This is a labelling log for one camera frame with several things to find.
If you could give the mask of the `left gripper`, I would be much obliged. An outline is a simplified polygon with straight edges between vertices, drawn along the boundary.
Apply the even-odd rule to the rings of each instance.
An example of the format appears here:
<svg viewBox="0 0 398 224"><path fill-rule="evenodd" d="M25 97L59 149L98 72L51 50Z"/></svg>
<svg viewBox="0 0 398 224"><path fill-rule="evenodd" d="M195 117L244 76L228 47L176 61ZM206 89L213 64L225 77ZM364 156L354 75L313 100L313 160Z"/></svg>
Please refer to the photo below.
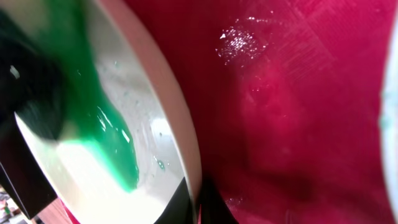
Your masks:
<svg viewBox="0 0 398 224"><path fill-rule="evenodd" d="M56 140L64 119L62 72L1 12L1 186L21 212L34 218L56 193L18 128L21 119L38 137Z"/></svg>

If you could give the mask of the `white plate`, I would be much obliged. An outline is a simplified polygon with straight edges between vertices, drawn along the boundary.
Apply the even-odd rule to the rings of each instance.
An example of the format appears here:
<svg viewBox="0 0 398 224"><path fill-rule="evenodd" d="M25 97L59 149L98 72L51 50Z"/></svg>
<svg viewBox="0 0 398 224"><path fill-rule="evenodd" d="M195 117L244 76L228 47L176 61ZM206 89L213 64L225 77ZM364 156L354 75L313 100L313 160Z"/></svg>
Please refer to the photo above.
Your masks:
<svg viewBox="0 0 398 224"><path fill-rule="evenodd" d="M4 11L39 45L44 1L2 1ZM195 199L201 162L195 128L182 91L165 57L123 1L83 1L88 40L99 81L133 138L139 182L124 191L88 146L75 142L77 128L64 119L60 137L45 140L21 120L18 128L44 176L80 223L154 223L186 178Z"/></svg>

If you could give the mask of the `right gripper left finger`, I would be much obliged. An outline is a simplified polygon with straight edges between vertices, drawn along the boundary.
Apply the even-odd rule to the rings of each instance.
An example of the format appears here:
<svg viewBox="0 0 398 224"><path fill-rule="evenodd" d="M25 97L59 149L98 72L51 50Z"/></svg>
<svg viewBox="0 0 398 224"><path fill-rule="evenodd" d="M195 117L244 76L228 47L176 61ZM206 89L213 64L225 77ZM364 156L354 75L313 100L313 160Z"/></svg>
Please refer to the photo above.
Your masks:
<svg viewBox="0 0 398 224"><path fill-rule="evenodd" d="M193 197L191 188L183 178L179 183L177 189L167 203L164 211L159 218L154 222L155 224L194 224L195 199Z"/></svg>

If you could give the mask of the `green sponge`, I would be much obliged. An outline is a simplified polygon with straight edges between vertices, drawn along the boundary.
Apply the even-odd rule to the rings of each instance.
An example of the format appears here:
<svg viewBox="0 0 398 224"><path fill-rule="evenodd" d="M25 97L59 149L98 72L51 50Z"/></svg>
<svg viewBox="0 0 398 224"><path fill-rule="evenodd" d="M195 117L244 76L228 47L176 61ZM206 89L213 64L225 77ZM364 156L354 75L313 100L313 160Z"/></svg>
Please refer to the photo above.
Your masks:
<svg viewBox="0 0 398 224"><path fill-rule="evenodd" d="M88 146L130 192L139 182L133 138L101 86L86 31L85 3L47 0L43 5L46 25L37 41L62 69L66 119L77 128L74 141Z"/></svg>

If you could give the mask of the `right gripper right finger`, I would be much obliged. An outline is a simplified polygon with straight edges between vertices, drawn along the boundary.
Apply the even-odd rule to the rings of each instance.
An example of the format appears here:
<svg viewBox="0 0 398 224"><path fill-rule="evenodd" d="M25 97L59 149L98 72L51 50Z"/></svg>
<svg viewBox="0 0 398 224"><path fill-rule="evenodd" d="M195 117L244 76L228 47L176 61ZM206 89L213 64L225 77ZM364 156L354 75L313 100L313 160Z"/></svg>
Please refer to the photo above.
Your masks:
<svg viewBox="0 0 398 224"><path fill-rule="evenodd" d="M215 183L208 177L203 179L199 202L201 224L238 224Z"/></svg>

